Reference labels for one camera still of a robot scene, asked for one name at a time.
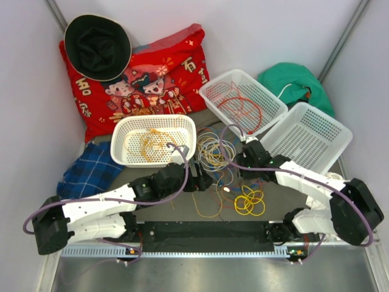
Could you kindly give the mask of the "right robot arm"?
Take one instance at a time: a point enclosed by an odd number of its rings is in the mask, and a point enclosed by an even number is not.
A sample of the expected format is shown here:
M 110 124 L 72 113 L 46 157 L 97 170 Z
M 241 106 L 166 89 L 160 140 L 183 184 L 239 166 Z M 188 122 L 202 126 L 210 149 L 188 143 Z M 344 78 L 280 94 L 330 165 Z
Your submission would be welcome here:
M 360 179 L 334 179 L 283 155 L 271 156 L 257 139 L 243 142 L 236 161 L 244 179 L 261 178 L 307 196 L 306 207 L 284 218 L 284 234 L 292 241 L 316 233 L 361 246 L 373 240 L 373 230 L 384 220 L 384 213 Z

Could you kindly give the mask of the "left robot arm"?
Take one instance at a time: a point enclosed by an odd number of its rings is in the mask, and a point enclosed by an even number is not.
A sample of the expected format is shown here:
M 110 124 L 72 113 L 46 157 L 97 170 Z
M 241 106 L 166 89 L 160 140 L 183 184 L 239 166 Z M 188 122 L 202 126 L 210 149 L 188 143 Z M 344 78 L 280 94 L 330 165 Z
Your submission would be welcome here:
M 81 199 L 48 198 L 31 219 L 38 254 L 53 254 L 67 245 L 98 238 L 134 240 L 137 209 L 160 204 L 179 192 L 203 192 L 213 184 L 203 166 L 194 167 L 192 171 L 170 163 L 109 192 Z

